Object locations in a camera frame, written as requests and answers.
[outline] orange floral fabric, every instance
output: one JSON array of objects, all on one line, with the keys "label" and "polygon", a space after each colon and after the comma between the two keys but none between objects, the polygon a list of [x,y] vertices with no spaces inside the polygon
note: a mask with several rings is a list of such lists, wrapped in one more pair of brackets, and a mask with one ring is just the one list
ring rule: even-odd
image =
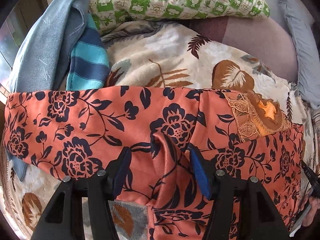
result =
[{"label": "orange floral fabric", "polygon": [[[257,176],[288,229],[297,212],[303,127],[241,139],[230,90],[109,87],[10,94],[4,146],[52,176],[92,176],[130,147],[132,162],[118,200],[148,208],[150,240],[201,239],[212,201],[201,194],[188,144],[217,169]],[[229,238],[237,237],[235,199]]]}]

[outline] blue gripper pad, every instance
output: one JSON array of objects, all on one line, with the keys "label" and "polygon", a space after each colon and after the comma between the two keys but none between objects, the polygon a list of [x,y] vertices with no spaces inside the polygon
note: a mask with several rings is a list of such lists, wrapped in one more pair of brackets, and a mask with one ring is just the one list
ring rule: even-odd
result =
[{"label": "blue gripper pad", "polygon": [[209,179],[205,174],[204,168],[201,165],[201,162],[197,157],[197,154],[194,149],[190,149],[190,162],[202,195],[204,195],[207,199],[210,199],[211,192],[209,186]]},{"label": "blue gripper pad", "polygon": [[125,178],[127,177],[129,166],[131,163],[131,150],[128,148],[125,152],[124,158],[122,160],[121,165],[119,166],[119,170],[116,173],[116,176],[114,178],[113,182],[113,190],[112,195],[114,198],[120,195],[122,191],[123,184],[125,182]]}]

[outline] cream floral blanket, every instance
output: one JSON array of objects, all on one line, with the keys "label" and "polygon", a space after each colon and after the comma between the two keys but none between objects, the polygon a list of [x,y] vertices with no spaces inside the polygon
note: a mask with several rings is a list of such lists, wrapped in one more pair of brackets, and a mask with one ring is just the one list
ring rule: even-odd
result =
[{"label": "cream floral blanket", "polygon": [[[304,124],[304,161],[316,170],[312,110],[303,103],[294,83],[275,76],[258,59],[173,22],[127,22],[102,37],[102,41],[112,66],[105,86],[253,90],[263,98],[277,101],[289,120]],[[18,226],[30,238],[59,181],[29,165],[25,180],[20,182],[11,169],[10,163],[7,172],[10,205]],[[307,184],[304,175],[301,182],[300,191],[304,192]],[[144,207],[114,202],[111,212],[120,239],[146,239],[148,221]],[[84,212],[86,238],[92,239],[89,225],[88,213]]]}]

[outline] fern leaf print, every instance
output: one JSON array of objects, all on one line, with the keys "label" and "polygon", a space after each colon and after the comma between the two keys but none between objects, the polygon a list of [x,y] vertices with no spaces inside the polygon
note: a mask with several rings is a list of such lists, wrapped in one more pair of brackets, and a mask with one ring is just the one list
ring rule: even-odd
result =
[{"label": "fern leaf print", "polygon": [[289,122],[292,121],[292,106],[290,101],[290,92],[288,92],[288,98],[287,98],[287,112],[288,112],[288,120]]},{"label": "fern leaf print", "polygon": [[211,40],[198,34],[188,43],[189,46],[187,51],[191,50],[191,54],[195,56],[197,59],[199,59],[198,51],[200,49],[200,46],[204,45],[206,42],[209,41]]},{"label": "fern leaf print", "polygon": [[187,78],[190,76],[189,74],[182,73],[183,71],[187,70],[186,68],[163,72],[159,63],[154,62],[151,59],[149,59],[149,61],[158,66],[160,75],[152,78],[146,85],[146,87],[186,87],[189,85],[193,85],[193,83],[186,80],[177,80],[181,78]]}]

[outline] mauve fabric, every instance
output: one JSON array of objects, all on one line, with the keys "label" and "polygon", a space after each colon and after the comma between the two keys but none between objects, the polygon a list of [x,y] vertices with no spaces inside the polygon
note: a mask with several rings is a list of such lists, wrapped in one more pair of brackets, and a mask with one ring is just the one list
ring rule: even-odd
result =
[{"label": "mauve fabric", "polygon": [[207,38],[258,58],[278,77],[298,80],[296,50],[291,36],[273,19],[217,17],[193,20],[190,28]]}]

